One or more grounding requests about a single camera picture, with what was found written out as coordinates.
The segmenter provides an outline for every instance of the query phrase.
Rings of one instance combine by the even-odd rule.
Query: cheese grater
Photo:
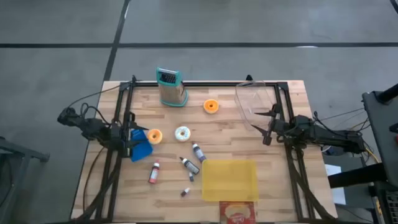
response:
[[[180,72],[157,68],[156,80],[160,91],[160,102],[168,106],[185,106],[188,91],[184,89]]]

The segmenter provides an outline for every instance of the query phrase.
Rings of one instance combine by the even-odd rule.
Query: teal grater handle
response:
[[[175,75],[175,83],[163,82],[160,79],[162,76],[162,73],[171,73],[171,74]],[[157,83],[162,84],[162,85],[178,86],[182,82],[182,76],[179,71],[171,71],[171,70],[167,70],[164,68],[156,68],[156,80],[157,80]]]

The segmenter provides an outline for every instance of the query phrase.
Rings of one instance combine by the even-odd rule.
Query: white label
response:
[[[152,171],[152,173],[150,174],[150,178],[156,180],[157,174],[158,174],[158,173],[159,173],[159,171],[158,171],[157,169],[154,169],[154,170]]]
[[[190,170],[194,174],[197,174],[199,172],[199,169],[197,167],[195,167],[195,165],[193,165],[190,162],[188,163],[187,168],[188,168],[188,170]]]
[[[195,152],[197,154],[197,157],[200,159],[202,156],[204,156],[203,152],[199,149]]]

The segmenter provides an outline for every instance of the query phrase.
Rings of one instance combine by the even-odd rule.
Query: wooden tabletop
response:
[[[304,82],[287,82],[294,114],[311,117]],[[119,82],[104,82],[103,90],[117,85]],[[259,132],[248,131],[245,128],[234,101],[234,87],[186,89],[189,92],[189,99],[183,108],[172,108],[161,104],[157,87],[134,89],[131,109],[136,114],[137,124],[148,129],[161,130],[163,140],[153,146],[154,151],[151,156],[141,161],[133,163],[130,159],[123,159],[114,221],[218,222],[220,220],[218,203],[205,202],[201,198],[201,175],[196,175],[195,181],[190,182],[188,172],[178,158],[180,156],[189,158],[200,167],[192,151],[192,141],[197,142],[208,159],[256,161],[259,201],[254,204],[257,222],[296,221],[284,145],[277,143],[274,138],[270,146],[265,146],[262,144]],[[268,93],[270,98],[275,97],[273,89]],[[100,96],[98,109],[108,121],[113,118],[117,96],[118,89]],[[209,98],[216,99],[220,103],[220,109],[216,114],[206,114],[203,110],[203,102]],[[174,138],[174,131],[179,126],[190,128],[192,135],[188,142],[178,142]],[[82,213],[83,188],[88,170],[101,148],[95,141],[88,146],[72,218]],[[90,177],[86,206],[99,191],[105,157],[106,150],[103,150]],[[148,183],[148,178],[156,159],[160,160],[160,172],[158,182],[151,185]],[[312,192],[326,210],[337,217],[319,147],[307,147],[304,161]],[[191,191],[181,198],[181,191],[187,187],[190,187]]]

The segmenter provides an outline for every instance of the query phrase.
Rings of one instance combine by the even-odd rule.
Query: small bottle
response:
[[[181,159],[181,161],[182,161],[182,164],[184,164],[184,166],[185,166],[189,171],[191,171],[192,174],[197,175],[197,174],[199,173],[199,170],[200,170],[200,169],[199,169],[197,166],[195,166],[191,161],[189,161],[189,160],[186,159],[186,158],[182,158],[182,157],[180,157],[180,159]]]
[[[189,172],[189,181],[193,182],[193,174],[192,174],[192,172]]]
[[[149,180],[148,182],[151,184],[156,184],[157,180],[157,174],[159,174],[159,160],[157,159],[156,162],[154,163],[154,166],[152,167],[152,172],[150,173]]]
[[[199,159],[200,163],[202,163],[206,159],[206,156],[204,155],[204,153],[196,143],[194,142],[192,143],[192,148],[195,155],[197,155],[197,158]]]
[[[186,196],[186,194],[189,192],[189,188],[185,189],[183,192],[181,192],[181,197]]]

